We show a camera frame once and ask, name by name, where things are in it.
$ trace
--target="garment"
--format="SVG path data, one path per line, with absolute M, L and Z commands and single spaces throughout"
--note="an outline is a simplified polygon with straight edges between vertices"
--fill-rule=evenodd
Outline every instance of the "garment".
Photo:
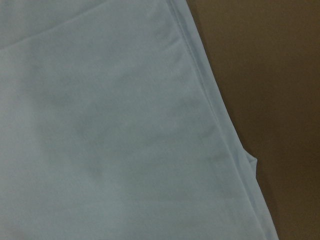
M 0 239 L 278 239 L 185 0 L 1 1 L 0 35 Z

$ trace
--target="cardboard surface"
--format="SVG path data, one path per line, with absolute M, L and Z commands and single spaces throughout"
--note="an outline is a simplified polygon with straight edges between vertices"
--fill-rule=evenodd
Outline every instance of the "cardboard surface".
M 320 1 L 187 2 L 280 240 L 319 240 Z

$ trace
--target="brown table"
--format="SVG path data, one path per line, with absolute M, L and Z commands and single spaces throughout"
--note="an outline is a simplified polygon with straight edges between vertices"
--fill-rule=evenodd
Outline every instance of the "brown table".
M 188 4 L 280 240 L 320 240 L 320 1 Z

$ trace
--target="fabric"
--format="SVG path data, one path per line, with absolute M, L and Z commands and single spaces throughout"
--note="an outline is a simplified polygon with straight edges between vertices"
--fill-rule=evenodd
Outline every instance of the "fabric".
M 0 239 L 276 240 L 185 0 L 0 1 Z

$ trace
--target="brown background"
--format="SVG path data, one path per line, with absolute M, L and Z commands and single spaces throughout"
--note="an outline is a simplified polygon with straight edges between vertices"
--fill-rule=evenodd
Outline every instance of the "brown background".
M 187 2 L 280 240 L 320 240 L 320 1 Z

